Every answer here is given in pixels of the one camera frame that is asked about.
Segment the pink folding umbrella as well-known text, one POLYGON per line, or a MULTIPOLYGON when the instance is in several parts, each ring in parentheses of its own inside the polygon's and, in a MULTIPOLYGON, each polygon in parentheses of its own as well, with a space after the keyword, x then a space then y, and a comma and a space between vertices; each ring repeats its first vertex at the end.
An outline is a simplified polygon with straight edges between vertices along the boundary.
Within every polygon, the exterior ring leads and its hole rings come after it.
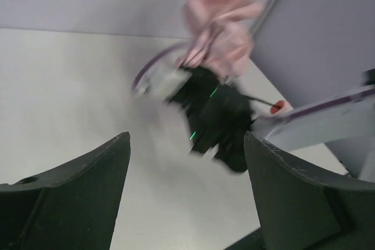
POLYGON ((177 65, 206 68, 221 83, 243 75, 254 48, 243 22, 262 11, 256 0, 187 0, 183 13, 192 43, 177 65))

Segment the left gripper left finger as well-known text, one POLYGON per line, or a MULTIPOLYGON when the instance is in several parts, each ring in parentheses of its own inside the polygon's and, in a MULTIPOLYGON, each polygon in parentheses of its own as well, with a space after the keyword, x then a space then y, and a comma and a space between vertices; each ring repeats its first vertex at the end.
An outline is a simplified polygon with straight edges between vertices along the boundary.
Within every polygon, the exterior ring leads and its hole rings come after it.
POLYGON ((1 185, 1 249, 109 249, 130 134, 15 184, 1 185))

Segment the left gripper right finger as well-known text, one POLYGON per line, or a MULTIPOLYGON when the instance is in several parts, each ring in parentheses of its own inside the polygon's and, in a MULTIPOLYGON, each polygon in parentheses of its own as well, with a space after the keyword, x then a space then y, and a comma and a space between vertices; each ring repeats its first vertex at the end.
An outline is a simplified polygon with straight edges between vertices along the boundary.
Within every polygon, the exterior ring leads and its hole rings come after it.
POLYGON ((267 249, 373 249, 374 184, 313 165, 247 133, 244 150, 267 249))

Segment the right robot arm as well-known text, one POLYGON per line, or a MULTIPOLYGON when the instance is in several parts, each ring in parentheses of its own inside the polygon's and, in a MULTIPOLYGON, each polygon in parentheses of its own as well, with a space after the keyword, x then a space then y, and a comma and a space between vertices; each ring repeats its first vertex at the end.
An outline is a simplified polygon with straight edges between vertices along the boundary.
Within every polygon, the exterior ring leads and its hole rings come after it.
POLYGON ((233 173, 247 171, 244 136, 250 131, 287 152, 358 135, 374 134, 374 70, 351 95, 296 108, 279 115, 256 113, 254 97, 234 84, 222 84, 208 69, 179 67, 189 75, 168 98, 187 117, 192 151, 204 155, 217 148, 214 160, 233 173))

